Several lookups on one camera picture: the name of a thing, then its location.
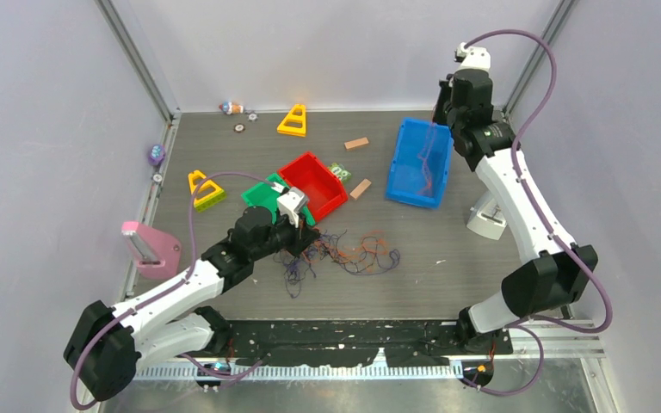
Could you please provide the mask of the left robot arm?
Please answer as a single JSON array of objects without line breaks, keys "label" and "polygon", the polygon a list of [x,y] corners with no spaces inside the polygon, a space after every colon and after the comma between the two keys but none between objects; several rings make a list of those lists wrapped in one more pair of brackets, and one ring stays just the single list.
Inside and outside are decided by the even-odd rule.
[{"label": "left robot arm", "polygon": [[286,214],[251,206],[223,239],[181,273],[127,301],[87,305],[63,353],[72,369],[73,407],[87,410],[93,405],[79,401],[79,384],[94,402],[102,402],[125,389],[138,371],[175,355],[198,350],[223,354],[230,335],[223,318],[203,302],[247,279],[257,261],[280,251],[300,256],[319,237],[303,216],[293,223]]}]

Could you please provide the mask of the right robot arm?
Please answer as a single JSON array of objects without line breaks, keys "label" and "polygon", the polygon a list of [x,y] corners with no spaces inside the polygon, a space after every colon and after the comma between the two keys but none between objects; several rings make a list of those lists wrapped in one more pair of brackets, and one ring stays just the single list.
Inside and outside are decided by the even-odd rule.
[{"label": "right robot arm", "polygon": [[463,68],[440,87],[433,120],[448,126],[455,151],[501,208],[522,262],[503,278],[497,293],[460,311],[454,343],[474,354],[509,324],[577,302],[598,256],[593,246],[578,244],[539,200],[515,132],[493,119],[489,73]]}]

